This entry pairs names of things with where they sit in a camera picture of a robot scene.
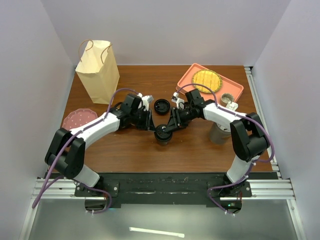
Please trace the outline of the black cup lid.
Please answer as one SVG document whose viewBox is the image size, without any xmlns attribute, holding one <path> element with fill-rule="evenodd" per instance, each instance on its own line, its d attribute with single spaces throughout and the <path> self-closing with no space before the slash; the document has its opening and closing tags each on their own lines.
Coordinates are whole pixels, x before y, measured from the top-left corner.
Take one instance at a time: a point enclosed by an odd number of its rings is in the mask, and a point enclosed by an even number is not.
<svg viewBox="0 0 320 240">
<path fill-rule="evenodd" d="M 171 105 L 168 100 L 164 98 L 157 99 L 154 103 L 154 110 L 157 114 L 163 116 L 170 111 Z"/>
<path fill-rule="evenodd" d="M 154 136 L 158 141 L 166 142 L 171 140 L 173 133 L 165 132 L 166 128 L 167 128 L 166 124 L 160 124 L 156 127 Z"/>
</svg>

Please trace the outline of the brown paper bag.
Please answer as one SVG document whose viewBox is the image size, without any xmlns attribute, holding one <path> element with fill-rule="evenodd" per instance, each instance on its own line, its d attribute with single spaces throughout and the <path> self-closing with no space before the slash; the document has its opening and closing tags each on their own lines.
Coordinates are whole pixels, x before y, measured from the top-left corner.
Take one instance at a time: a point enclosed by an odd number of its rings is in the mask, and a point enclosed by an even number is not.
<svg viewBox="0 0 320 240">
<path fill-rule="evenodd" d="M 110 104 L 120 79 L 113 44 L 107 40 L 86 39 L 78 48 L 78 57 L 75 72 L 91 101 Z"/>
</svg>

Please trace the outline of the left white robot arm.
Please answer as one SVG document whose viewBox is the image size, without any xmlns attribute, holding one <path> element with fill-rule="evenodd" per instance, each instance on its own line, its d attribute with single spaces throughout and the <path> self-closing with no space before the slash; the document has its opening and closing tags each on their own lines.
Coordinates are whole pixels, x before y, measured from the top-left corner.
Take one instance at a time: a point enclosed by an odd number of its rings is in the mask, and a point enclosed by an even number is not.
<svg viewBox="0 0 320 240">
<path fill-rule="evenodd" d="M 63 177 L 86 186 L 92 196 L 99 196 L 105 190 L 104 178 L 85 165 L 85 151 L 102 137 L 118 130 L 136 127 L 142 131 L 155 131 L 149 104 L 151 95 L 129 93 L 123 102 L 89 123 L 55 132 L 45 156 L 45 163 Z"/>
</svg>

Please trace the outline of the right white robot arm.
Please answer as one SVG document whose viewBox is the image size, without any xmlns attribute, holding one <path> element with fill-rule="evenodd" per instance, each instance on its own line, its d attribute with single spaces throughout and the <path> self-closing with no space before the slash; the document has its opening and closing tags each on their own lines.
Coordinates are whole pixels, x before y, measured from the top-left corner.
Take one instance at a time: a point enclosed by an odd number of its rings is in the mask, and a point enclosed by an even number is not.
<svg viewBox="0 0 320 240">
<path fill-rule="evenodd" d="M 271 147 L 270 137 L 259 115 L 254 112 L 240 113 L 220 106 L 212 99 L 204 100 L 198 89 L 187 92 L 185 96 L 187 103 L 183 108 L 171 108 L 168 123 L 160 127 L 157 134 L 168 141 L 173 132 L 185 129 L 196 118 L 214 122 L 230 131 L 235 153 L 233 163 L 223 177 L 223 185 L 212 186 L 207 192 L 211 195 L 221 190 L 233 197 L 241 190 L 259 157 Z"/>
</svg>

